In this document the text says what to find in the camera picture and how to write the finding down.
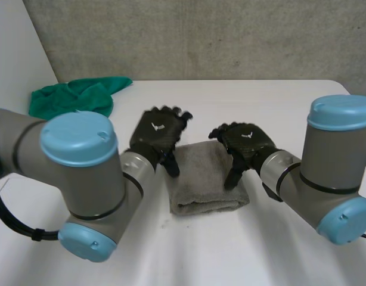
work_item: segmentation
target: robotic hand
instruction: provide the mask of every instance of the robotic hand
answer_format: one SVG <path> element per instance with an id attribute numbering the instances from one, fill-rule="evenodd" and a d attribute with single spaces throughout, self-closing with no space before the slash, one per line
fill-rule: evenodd
<path id="1" fill-rule="evenodd" d="M 225 189 L 237 186 L 243 172 L 255 169 L 256 156 L 277 150 L 273 141 L 254 124 L 223 124 L 212 130 L 208 138 L 216 138 L 233 157 L 232 168 L 225 180 Z"/>
<path id="2" fill-rule="evenodd" d="M 179 107 L 167 106 L 145 111 L 130 139 L 129 151 L 145 155 L 154 168 L 160 163 L 173 178 L 179 176 L 179 167 L 172 151 L 187 121 L 193 118 L 187 111 L 180 113 Z"/>
<path id="3" fill-rule="evenodd" d="M 233 156 L 226 189 L 255 169 L 267 194 L 290 206 L 334 244 L 366 238 L 366 198 L 358 194 L 366 167 L 366 97 L 330 95 L 312 103 L 302 161 L 275 147 L 257 126 L 223 124 L 217 138 Z"/>

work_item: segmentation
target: white wall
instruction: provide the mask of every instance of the white wall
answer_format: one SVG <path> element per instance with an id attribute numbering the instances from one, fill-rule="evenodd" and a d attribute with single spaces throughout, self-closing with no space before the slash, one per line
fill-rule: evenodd
<path id="1" fill-rule="evenodd" d="M 27 114 L 30 93 L 55 83 L 22 0 L 0 0 L 0 107 Z"/>

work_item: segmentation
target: white table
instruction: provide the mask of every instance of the white table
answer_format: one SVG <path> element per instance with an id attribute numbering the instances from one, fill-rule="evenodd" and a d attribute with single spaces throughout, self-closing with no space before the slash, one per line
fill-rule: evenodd
<path id="1" fill-rule="evenodd" d="M 348 93 L 328 80 L 135 82 L 114 95 L 110 119 L 120 151 L 143 110 L 178 105 L 194 115 L 180 144 L 207 140 L 223 122 L 253 122 L 300 157 L 310 103 L 329 94 Z M 255 172 L 247 172 L 243 182 L 249 205 L 191 217 L 171 215 L 164 182 L 156 182 L 117 250 L 99 264 L 58 242 L 33 242 L 0 222 L 0 286 L 366 286 L 365 239 L 332 245 L 287 205 L 268 198 Z M 30 179 L 11 176 L 1 194 L 32 227 L 58 229 L 68 216 L 57 189 Z M 366 196 L 366 174 L 361 194 Z"/>

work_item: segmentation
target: logo on robotic hand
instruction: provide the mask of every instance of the logo on robotic hand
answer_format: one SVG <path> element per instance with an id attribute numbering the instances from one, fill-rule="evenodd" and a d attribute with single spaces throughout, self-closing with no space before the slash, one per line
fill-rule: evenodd
<path id="1" fill-rule="evenodd" d="M 241 137 L 244 137 L 244 138 L 252 138 L 252 135 L 253 135 L 253 131 L 251 131 L 251 133 L 248 134 L 248 135 L 241 134 Z"/>
<path id="2" fill-rule="evenodd" d="M 158 131 L 158 130 L 161 130 L 161 129 L 165 128 L 165 126 L 163 124 L 160 125 L 160 126 L 156 126 L 156 125 L 154 125 L 153 122 L 151 122 L 151 125 L 153 125 L 153 128 L 155 129 L 155 131 Z"/>

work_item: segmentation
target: gray towel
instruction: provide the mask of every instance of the gray towel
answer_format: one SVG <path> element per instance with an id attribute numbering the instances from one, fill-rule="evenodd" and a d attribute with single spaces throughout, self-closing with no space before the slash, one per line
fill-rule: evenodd
<path id="1" fill-rule="evenodd" d="M 235 210 L 249 203 L 240 181 L 231 191 L 224 180 L 232 166 L 232 157 L 218 141 L 206 141 L 178 147 L 175 158 L 180 176 L 166 175 L 170 210 L 176 215 L 194 215 L 214 210 Z"/>

